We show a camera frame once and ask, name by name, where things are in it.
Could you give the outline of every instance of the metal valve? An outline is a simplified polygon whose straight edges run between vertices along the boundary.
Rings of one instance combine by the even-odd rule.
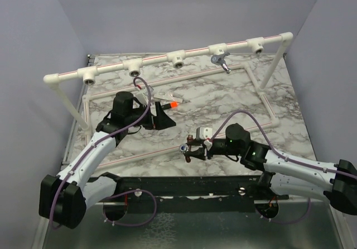
[[[227,66],[224,58],[227,56],[227,55],[230,55],[229,52],[225,52],[224,54],[221,54],[221,55],[213,55],[211,57],[211,62],[215,65],[218,65],[218,66],[221,66],[224,71],[229,74],[231,72],[231,69]]]

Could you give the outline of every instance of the marble surface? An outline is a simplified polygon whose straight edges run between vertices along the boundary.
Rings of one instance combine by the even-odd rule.
[[[99,55],[95,64],[107,65],[118,63],[124,59],[137,56]],[[229,65],[248,62],[258,81],[262,80],[273,55],[230,55],[226,58]],[[141,77],[146,81],[168,78],[172,76],[193,73],[201,70],[215,69],[209,56],[198,56],[185,60],[185,66],[176,70],[171,63],[145,66]],[[127,71],[121,70],[102,74],[96,78],[94,86],[88,88],[87,94],[96,94],[108,90],[119,89],[132,84],[132,78]],[[224,72],[200,78],[185,80],[169,85],[154,87],[155,92],[168,90],[182,96],[185,103],[166,113],[177,123],[162,131],[147,131],[141,129],[135,135],[127,136],[103,161],[117,161],[120,158],[152,152],[167,147],[178,146],[184,143],[188,134],[194,134],[199,126],[211,127],[214,131],[236,109],[250,111],[261,123],[270,121],[267,110],[260,101],[252,82],[244,69],[233,70],[227,75]],[[310,139],[308,137],[302,115],[296,101],[294,90],[283,59],[280,60],[276,71],[270,79],[267,89],[267,98],[280,119],[276,128],[266,129],[269,139],[276,148],[289,152],[295,156],[315,160]],[[112,108],[112,97],[97,99],[90,102],[91,122],[93,128]],[[244,128],[255,126],[254,122],[245,114],[237,114],[230,123],[239,123]],[[264,142],[260,132],[251,133],[252,139]],[[73,160],[85,146],[83,132],[78,130],[74,146],[70,151],[70,160]],[[136,162],[114,165],[110,172],[121,176],[204,176],[204,175],[248,175],[259,174],[250,171],[240,163],[228,160],[224,156],[215,156],[212,160],[201,161],[192,158],[186,163],[184,157],[174,154],[158,156],[154,159],[139,160]]]

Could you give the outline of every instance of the white pvc pipe frame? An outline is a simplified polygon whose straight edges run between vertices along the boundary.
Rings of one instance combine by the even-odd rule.
[[[276,66],[278,65],[278,63],[280,61],[280,58],[283,56],[286,48],[290,45],[292,39],[293,39],[293,34],[291,32],[285,32],[285,33],[282,33],[282,34],[279,34],[276,36],[258,37],[258,38],[254,38],[254,39],[247,39],[245,41],[232,42],[229,44],[215,44],[215,45],[210,45],[205,48],[199,48],[199,49],[193,49],[193,50],[174,51],[174,52],[169,52],[164,55],[153,56],[150,58],[129,59],[129,60],[123,60],[120,63],[110,64],[110,65],[89,66],[86,68],[81,68],[76,71],[71,71],[71,72],[67,72],[67,73],[49,74],[49,75],[44,76],[44,82],[57,93],[57,95],[60,97],[60,99],[62,100],[65,107],[73,115],[73,117],[76,119],[78,124],[84,130],[85,135],[86,135],[86,142],[87,142],[91,138],[89,102],[93,99],[98,99],[98,98],[114,95],[117,92],[120,92],[123,90],[134,91],[135,88],[134,88],[134,86],[132,86],[132,87],[121,88],[118,90],[111,90],[111,91],[107,91],[107,92],[100,93],[100,94],[84,95],[83,102],[84,102],[84,117],[85,118],[83,118],[81,116],[81,114],[76,110],[76,108],[72,105],[72,103],[69,101],[66,94],[60,89],[59,84],[61,82],[64,82],[66,80],[77,79],[77,78],[83,78],[83,81],[85,81],[87,79],[95,80],[95,76],[98,76],[100,74],[110,73],[110,72],[123,70],[123,69],[129,70],[129,71],[140,70],[141,67],[147,66],[147,65],[153,65],[153,64],[164,63],[164,62],[173,62],[173,59],[176,57],[180,57],[182,60],[184,60],[185,58],[190,58],[193,56],[222,54],[223,52],[239,50],[239,49],[247,48],[247,47],[251,48],[252,51],[255,51],[257,47],[262,47],[265,44],[272,44],[275,42],[280,42],[279,49],[278,49],[277,53],[275,54],[275,57],[274,57],[273,61],[271,62],[270,66],[268,68],[268,71],[267,71],[264,79],[260,83],[260,85],[258,84],[258,81],[256,80],[255,76],[253,75],[253,73],[247,63],[232,66],[233,69],[244,68],[247,71],[250,79],[253,82],[253,85],[254,85],[257,93],[259,94],[260,99],[262,100],[263,104],[267,108],[268,113],[272,120],[270,123],[264,124],[262,126],[263,127],[274,127],[279,124],[279,120],[275,117],[274,111],[272,110],[272,108],[269,104],[269,101],[266,98],[266,95],[264,93],[264,89],[265,89],[268,81],[270,80],[273,72],[275,71]],[[155,82],[149,82],[148,84],[151,86],[170,84],[170,83],[174,83],[177,81],[196,78],[199,76],[215,74],[215,73],[218,73],[221,71],[222,71],[222,68],[199,71],[197,73],[180,75],[180,76],[177,76],[174,78],[168,78],[168,79],[158,80]],[[177,150],[177,147],[175,146],[172,148],[167,148],[167,149],[156,151],[156,152],[149,152],[149,153],[142,154],[142,155],[136,155],[136,156],[132,156],[132,157],[128,157],[128,158],[123,158],[123,159],[120,159],[119,161],[111,162],[111,164],[115,164],[117,162],[122,162],[122,161],[145,159],[148,156],[154,157],[154,156],[158,156],[158,155],[172,153],[176,150]]]

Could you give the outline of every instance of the white marble tabletop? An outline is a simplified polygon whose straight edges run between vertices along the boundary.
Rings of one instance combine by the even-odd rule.
[[[95,64],[107,65],[118,63],[124,59],[137,56],[99,55]],[[258,81],[262,80],[273,55],[230,55],[226,58],[229,65],[248,62]],[[185,60],[182,69],[174,69],[171,63],[145,66],[141,77],[147,82],[172,76],[193,73],[201,70],[215,69],[209,56],[198,56]],[[132,79],[125,70],[102,74],[96,78],[95,85],[88,88],[87,94],[95,94],[108,90],[119,89],[132,84]],[[219,73],[200,78],[193,78],[169,85],[154,87],[155,92],[168,90],[182,96],[185,100],[175,109],[166,113],[177,123],[162,131],[141,129],[135,135],[125,137],[114,152],[103,162],[117,161],[120,158],[178,146],[186,141],[188,134],[194,134],[197,127],[211,127],[215,131],[222,122],[236,109],[250,111],[257,120],[264,124],[270,121],[267,110],[260,101],[252,82],[244,69],[233,70],[231,74]],[[266,88],[267,97],[280,125],[266,129],[269,139],[276,148],[290,154],[315,160],[310,139],[308,137],[295,93],[284,63],[281,59],[276,71]],[[90,102],[90,118],[93,128],[112,108],[112,97]],[[244,114],[237,114],[230,123],[239,123],[244,128],[255,126],[254,122]],[[252,132],[252,139],[265,143],[260,132]],[[83,132],[78,130],[74,146],[70,151],[73,160],[85,146]],[[177,151],[154,159],[147,158],[136,162],[121,162],[113,165],[110,172],[121,176],[206,176],[206,175],[252,175],[259,174],[250,171],[240,163],[232,162],[224,156],[215,156],[211,160],[201,161],[192,158],[186,163],[184,157]]]

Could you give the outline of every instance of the gray wall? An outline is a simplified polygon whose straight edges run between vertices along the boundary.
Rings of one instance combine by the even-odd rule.
[[[357,0],[318,0],[287,56],[318,160],[357,166]],[[349,217],[357,241],[357,217]]]
[[[71,115],[45,74],[85,65],[58,0],[0,0],[0,247],[30,248],[40,182],[59,170]],[[80,82],[63,89],[76,102]]]
[[[296,35],[316,0],[59,1],[88,53],[116,53]]]

